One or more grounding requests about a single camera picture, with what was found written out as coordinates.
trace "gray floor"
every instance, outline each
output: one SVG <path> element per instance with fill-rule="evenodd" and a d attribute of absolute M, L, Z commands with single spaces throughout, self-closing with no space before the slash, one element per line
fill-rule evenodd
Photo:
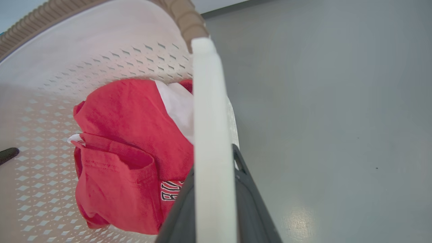
<path fill-rule="evenodd" d="M 432 2 L 273 0 L 206 17 L 283 241 L 431 242 Z"/>

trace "red fabric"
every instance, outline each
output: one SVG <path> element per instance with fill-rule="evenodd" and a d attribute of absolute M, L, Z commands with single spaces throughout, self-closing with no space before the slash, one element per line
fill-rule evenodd
<path fill-rule="evenodd" d="M 181 84 L 191 91 L 191 80 Z M 73 116 L 85 141 L 74 142 L 75 194 L 88 226 L 157 234 L 178 194 L 173 188 L 193 165 L 193 145 L 168 116 L 156 84 L 112 82 Z"/>

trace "ribbed brown handle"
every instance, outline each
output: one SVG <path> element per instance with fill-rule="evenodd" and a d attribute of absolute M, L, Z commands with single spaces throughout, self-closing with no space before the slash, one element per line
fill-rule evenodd
<path fill-rule="evenodd" d="M 49 0 L 20 19 L 0 35 L 0 62 L 37 34 L 77 13 L 108 0 Z M 190 53 L 191 41 L 208 37 L 204 19 L 190 0 L 151 0 L 175 21 Z"/>

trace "white bar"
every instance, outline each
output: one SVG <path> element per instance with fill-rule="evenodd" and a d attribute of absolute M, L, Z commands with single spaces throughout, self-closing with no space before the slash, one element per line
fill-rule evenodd
<path fill-rule="evenodd" d="M 222 63 L 209 38 L 192 40 L 195 218 L 198 243 L 237 242 L 237 209 Z"/>

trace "perforated basket wall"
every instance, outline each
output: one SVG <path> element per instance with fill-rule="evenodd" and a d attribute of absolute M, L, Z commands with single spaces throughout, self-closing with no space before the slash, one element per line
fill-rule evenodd
<path fill-rule="evenodd" d="M 193 78 L 191 58 L 176 22 L 143 0 L 76 10 L 11 52 L 0 63 L 0 146 L 21 152 L 0 166 L 0 240 L 154 241 L 155 236 L 115 227 L 87 228 L 75 202 L 73 146 L 66 142 L 80 132 L 72 109 L 114 80 L 137 77 L 169 83 Z M 233 143 L 238 145 L 234 113 L 227 103 Z"/>

